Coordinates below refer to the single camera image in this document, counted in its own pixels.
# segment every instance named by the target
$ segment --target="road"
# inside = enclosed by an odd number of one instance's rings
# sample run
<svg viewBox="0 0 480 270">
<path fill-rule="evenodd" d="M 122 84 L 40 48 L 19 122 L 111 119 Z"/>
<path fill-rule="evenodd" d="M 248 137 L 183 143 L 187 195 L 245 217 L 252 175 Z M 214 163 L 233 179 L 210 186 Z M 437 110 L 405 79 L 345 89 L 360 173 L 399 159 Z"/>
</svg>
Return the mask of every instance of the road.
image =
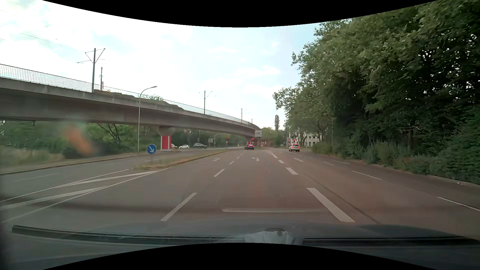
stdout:
<svg viewBox="0 0 480 270">
<path fill-rule="evenodd" d="M 477 187 L 276 148 L 233 149 L 158 171 L 132 169 L 148 159 L 5 175 L 2 223 L 90 231 L 261 215 L 480 235 Z"/>
</svg>

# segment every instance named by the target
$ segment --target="dark suv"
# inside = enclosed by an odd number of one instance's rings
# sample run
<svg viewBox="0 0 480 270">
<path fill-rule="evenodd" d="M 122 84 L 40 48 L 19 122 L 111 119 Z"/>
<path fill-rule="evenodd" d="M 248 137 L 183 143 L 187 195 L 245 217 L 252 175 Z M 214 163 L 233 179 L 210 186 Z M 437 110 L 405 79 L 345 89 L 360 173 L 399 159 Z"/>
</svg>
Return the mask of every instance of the dark suv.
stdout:
<svg viewBox="0 0 480 270">
<path fill-rule="evenodd" d="M 207 147 L 208 147 L 208 146 L 203 145 L 203 144 L 194 144 L 194 145 L 192 146 L 192 148 L 203 148 L 203 149 L 206 149 Z"/>
</svg>

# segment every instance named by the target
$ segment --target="red pillar base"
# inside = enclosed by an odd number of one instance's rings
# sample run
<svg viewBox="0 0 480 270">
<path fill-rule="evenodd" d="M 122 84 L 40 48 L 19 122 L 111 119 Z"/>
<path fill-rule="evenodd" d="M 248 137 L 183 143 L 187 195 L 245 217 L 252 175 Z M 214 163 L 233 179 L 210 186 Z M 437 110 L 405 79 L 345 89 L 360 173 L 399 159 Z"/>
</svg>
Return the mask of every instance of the red pillar base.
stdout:
<svg viewBox="0 0 480 270">
<path fill-rule="evenodd" d="M 160 151 L 169 152 L 172 150 L 172 136 L 160 136 Z"/>
</svg>

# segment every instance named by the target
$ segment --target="road sign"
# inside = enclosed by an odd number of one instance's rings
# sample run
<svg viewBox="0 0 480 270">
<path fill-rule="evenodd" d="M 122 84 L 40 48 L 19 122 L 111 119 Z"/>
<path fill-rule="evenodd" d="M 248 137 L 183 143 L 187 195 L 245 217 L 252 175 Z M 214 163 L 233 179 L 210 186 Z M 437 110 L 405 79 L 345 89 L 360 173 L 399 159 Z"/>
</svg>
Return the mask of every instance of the road sign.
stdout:
<svg viewBox="0 0 480 270">
<path fill-rule="evenodd" d="M 150 144 L 148 147 L 147 147 L 147 153 L 149 154 L 155 154 L 156 152 L 156 146 L 154 144 Z"/>
</svg>

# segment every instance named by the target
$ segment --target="bridge railing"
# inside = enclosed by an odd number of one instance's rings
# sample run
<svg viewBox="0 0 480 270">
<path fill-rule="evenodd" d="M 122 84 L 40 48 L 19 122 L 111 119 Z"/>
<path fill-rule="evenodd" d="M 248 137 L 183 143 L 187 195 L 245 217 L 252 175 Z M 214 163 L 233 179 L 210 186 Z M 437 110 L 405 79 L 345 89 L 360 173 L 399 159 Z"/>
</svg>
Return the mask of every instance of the bridge railing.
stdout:
<svg viewBox="0 0 480 270">
<path fill-rule="evenodd" d="M 57 87 L 62 87 L 62 88 L 67 88 L 67 89 L 72 89 L 72 90 L 78 90 L 78 91 L 84 91 L 84 92 L 92 92 L 92 83 L 84 82 L 84 81 L 79 81 L 75 79 L 70 79 L 62 76 L 57 76 L 57 75 L 52 75 L 52 74 L 47 74 L 43 72 L 38 72 L 38 71 L 33 71 L 33 70 L 28 70 L 28 69 L 23 69 L 23 68 L 18 68 L 18 67 L 13 67 L 13 66 L 8 66 L 4 64 L 0 64 L 0 77 L 4 78 L 9 78 L 9 79 L 14 79 L 14 80 L 20 80 L 20 81 L 25 81 L 25 82 L 30 82 L 30 83 L 38 83 L 38 84 L 43 84 L 43 85 L 48 85 L 48 86 L 57 86 Z M 94 84 L 94 89 L 95 90 L 102 90 L 106 92 L 112 92 L 112 93 L 122 93 L 125 95 L 134 95 L 135 97 L 139 97 L 140 93 L 136 92 L 131 92 L 127 90 L 121 90 L 113 87 L 107 87 L 107 86 L 101 86 L 98 84 Z M 142 95 L 143 98 L 149 98 L 151 96 L 149 95 Z M 163 101 L 172 104 L 172 105 L 177 105 L 180 108 L 192 112 L 197 112 L 197 113 L 204 113 L 203 108 L 198 108 L 195 106 L 190 106 L 187 104 L 171 101 L 171 100 L 166 100 L 164 99 Z M 240 122 L 243 124 L 251 125 L 252 123 L 247 122 L 245 120 L 241 120 L 239 118 L 229 116 L 226 114 L 222 114 L 219 112 L 211 111 L 211 110 L 205 110 L 205 114 L 223 118 L 223 119 L 228 119 L 236 122 Z"/>
</svg>

